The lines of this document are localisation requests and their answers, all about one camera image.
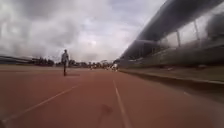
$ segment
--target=cloud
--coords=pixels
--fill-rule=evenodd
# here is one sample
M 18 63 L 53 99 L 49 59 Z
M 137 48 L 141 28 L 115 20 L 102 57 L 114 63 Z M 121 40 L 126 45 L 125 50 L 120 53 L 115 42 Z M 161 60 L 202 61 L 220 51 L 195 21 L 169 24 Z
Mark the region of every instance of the cloud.
M 165 0 L 0 0 L 0 49 L 13 56 L 113 60 Z

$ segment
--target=cloudy sky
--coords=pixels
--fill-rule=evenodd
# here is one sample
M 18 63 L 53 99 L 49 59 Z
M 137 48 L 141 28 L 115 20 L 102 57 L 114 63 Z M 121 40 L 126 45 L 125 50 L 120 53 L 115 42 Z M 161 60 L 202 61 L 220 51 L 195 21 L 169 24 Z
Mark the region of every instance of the cloudy sky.
M 119 57 L 165 0 L 0 0 L 0 54 Z

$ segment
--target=runner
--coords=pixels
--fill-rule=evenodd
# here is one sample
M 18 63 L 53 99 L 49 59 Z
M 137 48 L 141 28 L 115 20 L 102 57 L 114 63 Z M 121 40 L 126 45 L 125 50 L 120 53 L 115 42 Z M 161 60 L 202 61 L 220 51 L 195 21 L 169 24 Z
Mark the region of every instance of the runner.
M 69 56 L 68 56 L 67 50 L 65 49 L 64 53 L 61 56 L 61 63 L 63 64 L 63 67 L 64 67 L 64 76 L 67 75 L 66 67 L 68 66 L 68 61 L 69 61 Z
M 114 70 L 114 71 L 117 72 L 117 70 L 118 70 L 118 65 L 117 65 L 117 63 L 115 63 L 115 64 L 112 66 L 112 70 Z

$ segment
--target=white lane line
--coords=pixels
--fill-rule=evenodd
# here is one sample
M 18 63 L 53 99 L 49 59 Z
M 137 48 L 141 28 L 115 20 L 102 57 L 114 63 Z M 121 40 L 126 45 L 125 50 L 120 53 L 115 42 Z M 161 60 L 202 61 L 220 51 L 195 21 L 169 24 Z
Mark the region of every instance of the white lane line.
M 126 114 L 124 104 L 121 100 L 120 94 L 119 94 L 118 89 L 117 89 L 117 84 L 114 80 L 113 80 L 113 84 L 114 84 L 114 88 L 115 88 L 116 95 L 117 95 L 118 105 L 119 105 L 120 110 L 121 110 L 121 116 L 122 116 L 122 119 L 123 119 L 124 128 L 133 128 L 131 123 L 130 123 L 130 120 L 129 120 L 127 114 Z
M 46 99 L 46 100 L 44 100 L 44 101 L 42 101 L 42 102 L 40 102 L 40 103 L 38 103 L 38 104 L 32 106 L 32 107 L 29 107 L 29 108 L 24 109 L 24 110 L 22 110 L 22 111 L 20 111 L 20 112 L 18 112 L 18 113 L 16 113 L 16 114 L 13 114 L 13 115 L 11 115 L 11 116 L 9 116 L 9 117 L 6 117 L 6 118 L 3 119 L 2 121 L 3 121 L 4 123 L 6 123 L 6 122 L 8 122 L 8 121 L 10 121 L 10 120 L 16 119 L 16 118 L 18 118 L 18 117 L 20 117 L 20 116 L 22 116 L 22 115 L 24 115 L 24 114 L 26 114 L 26 113 L 28 113 L 28 112 L 30 112 L 30 111 L 36 109 L 36 108 L 38 108 L 38 107 L 40 107 L 40 106 L 42 106 L 42 105 L 44 105 L 44 104 L 49 103 L 50 101 L 54 100 L 55 98 L 57 98 L 57 97 L 59 97 L 59 96 L 61 96 L 61 95 L 63 95 L 63 94 L 66 94 L 66 93 L 72 91 L 74 88 L 77 88 L 77 87 L 79 87 L 79 86 L 80 86 L 80 85 L 76 85 L 76 86 L 73 86 L 73 87 L 71 87 L 71 88 L 69 88 L 69 89 L 67 89 L 67 90 L 64 90 L 64 91 L 58 93 L 57 95 L 52 96 L 52 97 L 50 97 L 50 98 L 48 98 L 48 99 Z
M 187 95 L 187 96 L 191 96 L 191 95 L 190 95 L 189 93 L 187 93 L 187 92 L 184 92 L 184 94 Z

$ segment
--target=red running track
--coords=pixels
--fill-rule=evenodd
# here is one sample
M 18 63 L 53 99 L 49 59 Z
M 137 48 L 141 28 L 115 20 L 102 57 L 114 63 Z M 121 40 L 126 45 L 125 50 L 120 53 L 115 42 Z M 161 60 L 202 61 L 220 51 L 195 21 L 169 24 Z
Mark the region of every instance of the red running track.
M 223 128 L 224 105 L 119 72 L 0 70 L 7 128 Z

